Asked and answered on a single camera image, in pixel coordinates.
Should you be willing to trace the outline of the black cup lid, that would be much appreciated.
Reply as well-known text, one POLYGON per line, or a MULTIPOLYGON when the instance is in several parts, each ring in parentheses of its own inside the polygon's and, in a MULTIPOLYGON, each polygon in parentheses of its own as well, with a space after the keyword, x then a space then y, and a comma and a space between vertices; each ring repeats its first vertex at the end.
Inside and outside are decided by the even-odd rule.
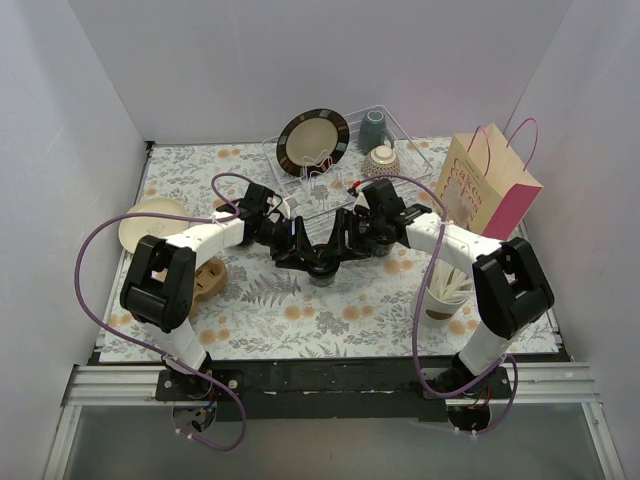
POLYGON ((305 271, 314 280, 332 279, 339 270, 339 256, 335 253, 325 254, 326 250, 326 244, 316 244, 313 246, 316 259, 306 265, 305 271))

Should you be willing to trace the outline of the dark translucent takeout cup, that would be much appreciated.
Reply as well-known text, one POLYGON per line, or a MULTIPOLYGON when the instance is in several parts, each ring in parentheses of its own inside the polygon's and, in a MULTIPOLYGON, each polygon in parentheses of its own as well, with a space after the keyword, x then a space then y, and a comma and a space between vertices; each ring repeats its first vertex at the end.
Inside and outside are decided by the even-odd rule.
POLYGON ((309 277, 313 285, 321 288, 330 286, 335 281, 334 274, 323 274, 323 275, 310 274, 309 277))

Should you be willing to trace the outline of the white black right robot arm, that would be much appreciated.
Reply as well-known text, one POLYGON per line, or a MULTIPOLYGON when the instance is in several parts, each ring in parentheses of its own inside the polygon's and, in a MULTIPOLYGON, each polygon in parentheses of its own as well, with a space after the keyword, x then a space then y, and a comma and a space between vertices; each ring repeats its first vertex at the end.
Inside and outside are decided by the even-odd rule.
POLYGON ((501 241, 446 221, 444 213, 399 197, 391 181, 367 181, 353 209, 336 212, 334 228, 319 259, 329 269, 368 258, 374 251, 400 243, 426 252, 431 259, 417 294, 414 313, 423 313, 428 282, 437 260, 455 267, 474 283, 481 322, 451 366, 435 379, 421 382, 432 396, 475 397, 503 361, 515 337, 555 303, 555 296, 531 244, 515 237, 501 241))

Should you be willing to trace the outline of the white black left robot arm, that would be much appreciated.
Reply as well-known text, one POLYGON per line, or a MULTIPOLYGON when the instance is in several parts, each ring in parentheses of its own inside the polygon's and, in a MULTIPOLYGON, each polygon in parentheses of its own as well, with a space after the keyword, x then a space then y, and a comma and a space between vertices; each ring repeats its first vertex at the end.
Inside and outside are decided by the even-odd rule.
POLYGON ((207 352, 188 319, 196 271, 223 250, 253 241, 270 248, 281 268, 308 270, 321 265, 301 217, 285 212, 270 219, 274 192, 251 182, 227 217, 214 212, 212 220, 165 239, 151 235, 137 244, 121 293, 120 304, 150 328, 161 356, 180 372, 178 387, 193 400, 205 398, 213 386, 203 369, 207 352))

